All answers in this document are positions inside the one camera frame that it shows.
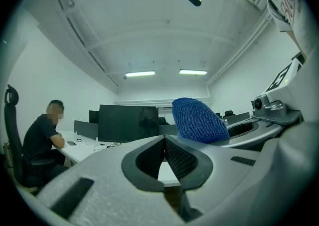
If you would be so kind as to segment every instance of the black t-shirt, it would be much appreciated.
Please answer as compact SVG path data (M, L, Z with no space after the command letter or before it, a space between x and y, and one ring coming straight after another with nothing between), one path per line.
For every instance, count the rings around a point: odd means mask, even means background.
M32 160L52 149L51 136L57 135L56 125L45 114L39 116L28 129L23 142L23 154Z

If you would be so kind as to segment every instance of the computer monitor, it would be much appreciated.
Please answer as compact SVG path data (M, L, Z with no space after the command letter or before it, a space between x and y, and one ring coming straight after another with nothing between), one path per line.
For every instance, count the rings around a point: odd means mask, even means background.
M159 109L100 105L99 141L131 142L159 135Z
M99 111L89 111L89 122L99 124Z

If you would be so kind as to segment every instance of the desk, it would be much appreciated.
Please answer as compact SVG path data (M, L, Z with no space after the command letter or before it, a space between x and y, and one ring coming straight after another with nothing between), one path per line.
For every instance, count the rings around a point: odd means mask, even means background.
M62 137L65 140L64 148L58 149L66 158L70 159L73 163L78 163L85 158L89 157L91 154L101 151L101 149L106 149L106 146L112 143L108 142L98 142L96 140L76 135L74 132L61 131ZM156 137L149 137L138 140L138 142L148 143L154 140ZM76 141L77 138L81 138L82 142ZM72 141L76 143L76 145L71 146L67 142ZM113 149L120 149L122 145L126 145L122 143L120 146L109 148L110 152ZM180 183L171 170L170 166L167 162L163 162L159 169L159 178L158 180L164 183L165 187L171 186L179 186Z

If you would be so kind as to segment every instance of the blue knitted pad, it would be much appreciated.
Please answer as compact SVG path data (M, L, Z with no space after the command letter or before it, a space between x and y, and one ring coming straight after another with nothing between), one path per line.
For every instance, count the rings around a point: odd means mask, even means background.
M182 137L206 144L229 138L226 125L204 103L179 98L172 104L173 117Z

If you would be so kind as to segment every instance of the fluorescent light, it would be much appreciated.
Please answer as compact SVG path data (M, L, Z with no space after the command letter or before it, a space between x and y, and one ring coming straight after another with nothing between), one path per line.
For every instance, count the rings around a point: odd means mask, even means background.
M180 74L197 74L197 75L205 75L207 71L194 71L194 70L181 70Z
M147 76L147 75L155 75L154 71L149 71L149 72L131 72L131 73L126 73L126 77L135 77L135 76Z

